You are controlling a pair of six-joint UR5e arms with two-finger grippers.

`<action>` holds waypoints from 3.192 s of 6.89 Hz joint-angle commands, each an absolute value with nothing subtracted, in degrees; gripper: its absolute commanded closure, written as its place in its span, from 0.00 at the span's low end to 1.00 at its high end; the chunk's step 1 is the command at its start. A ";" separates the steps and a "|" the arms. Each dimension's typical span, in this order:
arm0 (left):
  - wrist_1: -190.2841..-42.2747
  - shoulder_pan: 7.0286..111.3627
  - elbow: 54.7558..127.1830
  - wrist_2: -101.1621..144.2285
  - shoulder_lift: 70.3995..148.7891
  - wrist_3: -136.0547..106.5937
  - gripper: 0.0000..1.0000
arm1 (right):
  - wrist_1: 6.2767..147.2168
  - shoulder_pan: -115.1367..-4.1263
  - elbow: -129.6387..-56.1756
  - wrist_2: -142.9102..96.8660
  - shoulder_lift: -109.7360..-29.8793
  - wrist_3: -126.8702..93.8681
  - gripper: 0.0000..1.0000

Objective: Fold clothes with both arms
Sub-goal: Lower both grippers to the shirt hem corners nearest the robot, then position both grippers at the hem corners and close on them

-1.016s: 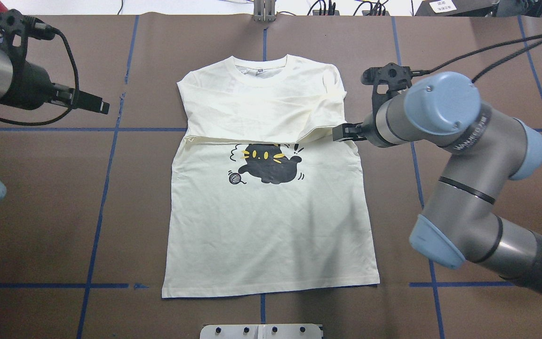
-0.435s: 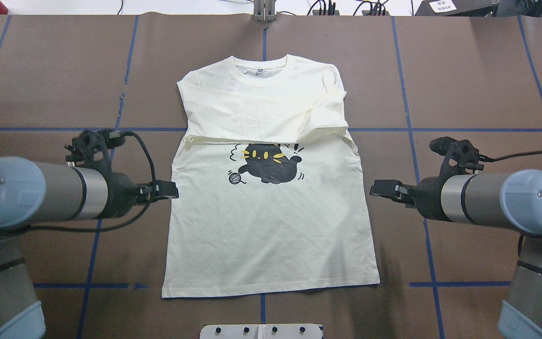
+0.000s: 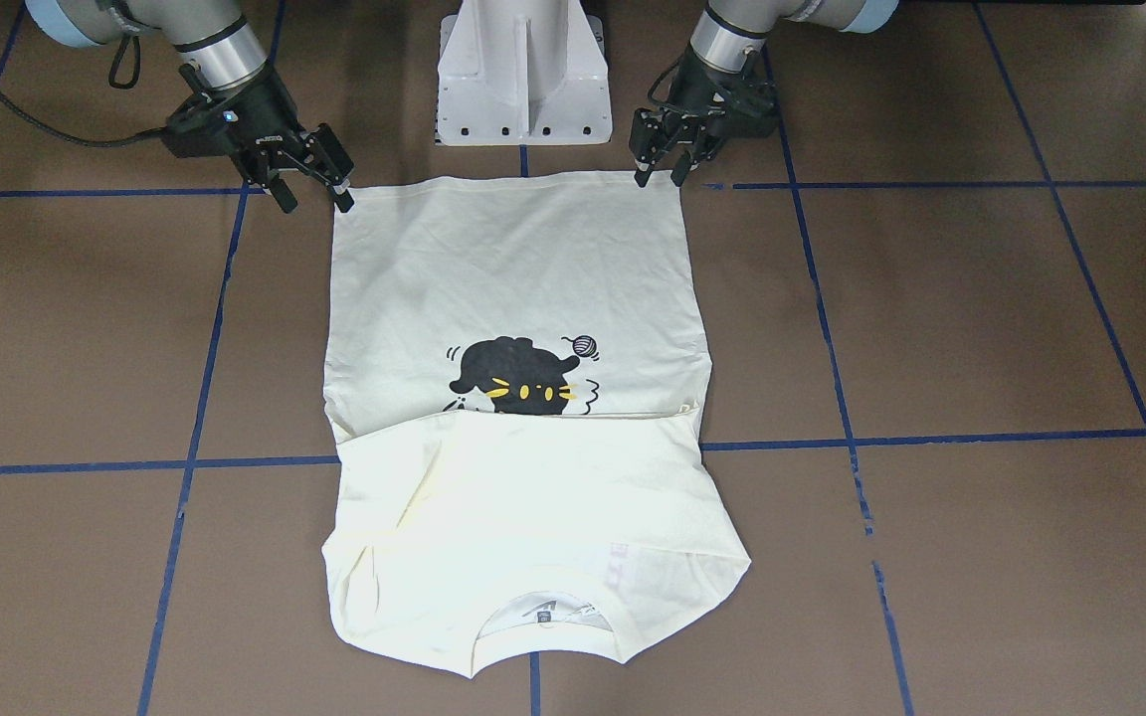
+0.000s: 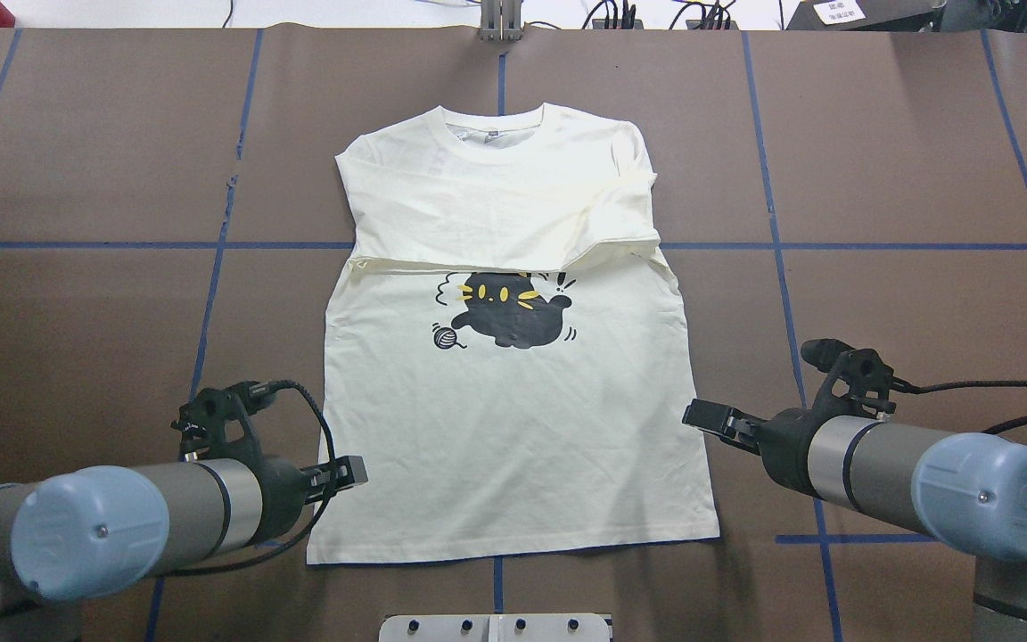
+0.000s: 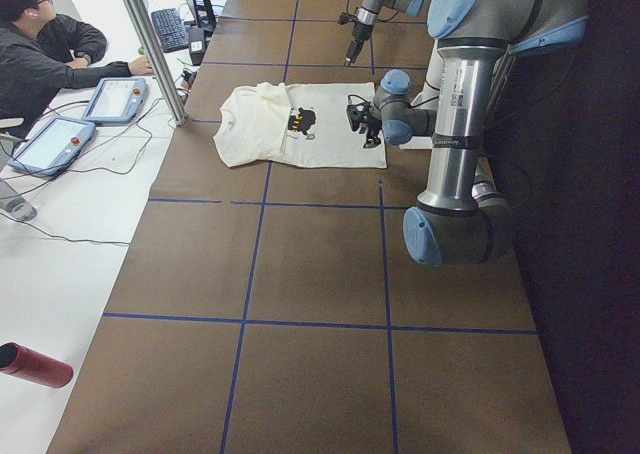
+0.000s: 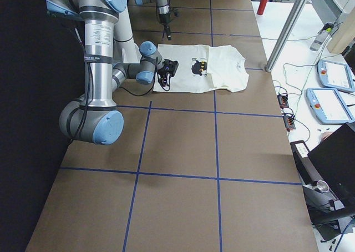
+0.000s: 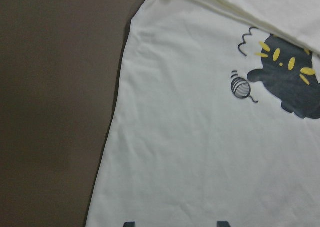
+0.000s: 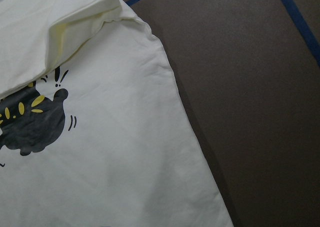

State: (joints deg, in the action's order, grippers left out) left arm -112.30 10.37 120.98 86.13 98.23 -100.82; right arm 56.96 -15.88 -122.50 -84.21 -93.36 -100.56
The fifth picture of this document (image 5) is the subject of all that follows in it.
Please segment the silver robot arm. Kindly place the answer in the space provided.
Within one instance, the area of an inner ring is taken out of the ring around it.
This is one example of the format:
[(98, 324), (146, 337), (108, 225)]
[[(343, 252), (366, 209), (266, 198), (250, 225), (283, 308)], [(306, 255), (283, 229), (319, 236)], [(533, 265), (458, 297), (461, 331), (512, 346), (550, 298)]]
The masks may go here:
[(512, 210), (478, 163), (493, 101), (500, 90), (499, 61), (548, 53), (578, 43), (588, 0), (362, 0), (345, 60), (353, 63), (382, 8), (408, 15), (426, 10), (436, 55), (436, 108), (412, 104), (406, 72), (382, 78), (374, 97), (349, 103), (353, 130), (368, 146), (432, 142), (425, 190), (403, 218), (404, 242), (421, 265), (484, 263), (512, 243)]
[(344, 64), (353, 65), (363, 46), (370, 40), (375, 23), (383, 7), (416, 17), (423, 7), (424, 0), (362, 0), (355, 13), (342, 12), (339, 25), (353, 24), (351, 41), (345, 53)]

